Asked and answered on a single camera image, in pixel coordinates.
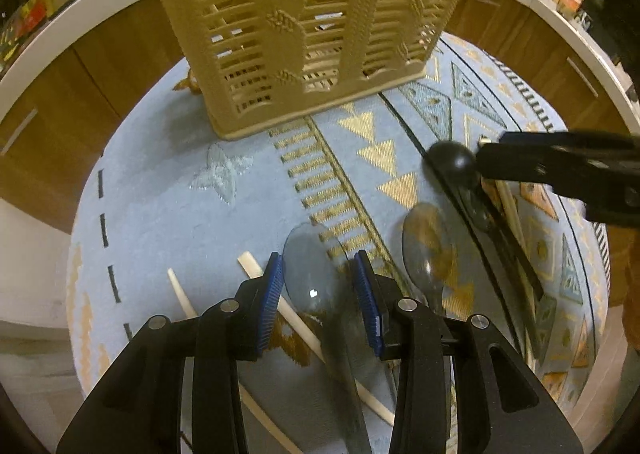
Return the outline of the wooden base cabinets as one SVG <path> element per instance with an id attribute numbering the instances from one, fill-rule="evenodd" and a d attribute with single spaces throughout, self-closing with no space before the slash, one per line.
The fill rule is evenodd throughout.
<path id="1" fill-rule="evenodd" d="M 546 0 L 460 0 L 447 29 L 511 67 L 568 126 L 637 130 L 608 60 Z M 160 0 L 123 6 L 92 29 L 44 32 L 28 53 L 36 68 L 17 96 L 1 98 L 1 196 L 68 232 L 96 156 L 182 53 Z"/>

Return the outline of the wooden chopstick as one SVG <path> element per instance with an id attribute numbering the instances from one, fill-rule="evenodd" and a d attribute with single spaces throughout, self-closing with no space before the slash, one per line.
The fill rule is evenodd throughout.
<path id="1" fill-rule="evenodd" d="M 258 276 L 261 276 L 264 273 L 264 270 L 262 270 L 262 267 L 250 252 L 243 252 L 239 255 L 238 263 L 249 278 L 258 278 Z M 288 326 L 294 330 L 296 335 L 299 336 L 299 338 L 312 352 L 314 352 L 314 355 L 322 363 L 325 363 L 326 359 L 322 352 L 320 340 L 283 297 L 280 297 L 279 299 L 278 312 L 288 323 Z M 378 400 L 376 396 L 370 393 L 370 391 L 359 380 L 355 380 L 355 386 L 360 401 L 366 404 L 367 407 L 370 408 L 371 411 L 374 411 L 379 418 L 382 418 L 384 422 L 393 426 L 395 414 L 380 400 Z"/>
<path id="2" fill-rule="evenodd" d="M 198 314 L 186 296 L 175 271 L 169 268 L 167 270 L 167 276 L 186 317 L 196 318 Z M 242 384 L 239 384 L 239 392 L 241 402 L 250 411 L 250 414 L 271 434 L 271 437 L 278 441 L 282 448 L 286 449 L 286 452 L 303 454 L 303 451 L 271 420 L 268 414 L 259 406 Z"/>

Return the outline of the clear plastic spoon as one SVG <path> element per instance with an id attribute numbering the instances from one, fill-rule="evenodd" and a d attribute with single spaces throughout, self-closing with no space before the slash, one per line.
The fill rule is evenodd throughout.
<path id="1" fill-rule="evenodd" d="M 410 209 L 402 224 L 401 248 L 412 284 L 434 313 L 445 316 L 444 296 L 454 246 L 436 206 L 422 202 Z"/>
<path id="2" fill-rule="evenodd" d="M 295 309 L 318 322 L 331 402 L 346 450 L 369 453 L 370 440 L 344 331 L 352 299 L 346 252 L 329 229 L 318 222 L 306 222 L 288 234 L 283 261 L 288 298 Z"/>

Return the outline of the tan plastic utensil basket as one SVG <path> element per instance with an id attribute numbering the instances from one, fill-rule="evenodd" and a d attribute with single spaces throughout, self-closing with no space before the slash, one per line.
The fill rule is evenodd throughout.
<path id="1" fill-rule="evenodd" d="M 458 0 L 160 0 L 234 140 L 424 73 Z"/>

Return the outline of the black spoon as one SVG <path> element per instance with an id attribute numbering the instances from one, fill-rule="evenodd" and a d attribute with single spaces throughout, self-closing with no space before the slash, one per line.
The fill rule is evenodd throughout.
<path id="1" fill-rule="evenodd" d="M 530 351 L 534 359 L 540 360 L 536 302 L 544 296 L 544 289 L 506 218 L 484 191 L 474 154 L 459 142 L 439 141 L 426 151 L 426 162 L 445 180 L 446 185 L 458 191 L 473 226 L 494 244 L 518 303 Z"/>

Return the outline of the light blue patterned tablecloth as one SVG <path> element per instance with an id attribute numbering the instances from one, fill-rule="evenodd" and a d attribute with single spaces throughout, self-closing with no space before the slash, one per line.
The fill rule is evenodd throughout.
<path id="1" fill-rule="evenodd" d="M 448 316 L 482 312 L 510 341 L 482 258 L 404 127 L 429 148 L 474 151 L 503 131 L 562 131 L 564 120 L 503 64 L 446 34 L 426 76 L 398 89 L 236 141 L 216 138 L 200 96 L 172 90 L 180 62 L 126 117 L 89 174 L 68 260 L 67 314 L 86 396 L 154 314 L 182 320 L 167 270 L 202 314 L 231 297 L 249 252 L 264 267 L 296 226 L 320 223 L 329 250 L 363 249 L 376 272 L 407 287 L 401 227 L 417 203 L 451 238 Z M 525 249 L 544 286 L 536 304 L 534 372 L 565 415 L 591 374 L 608 303 L 608 238 L 574 200 L 511 183 Z M 264 356 L 239 365 L 241 384 L 296 448 L 346 453 L 323 363 L 280 314 Z"/>

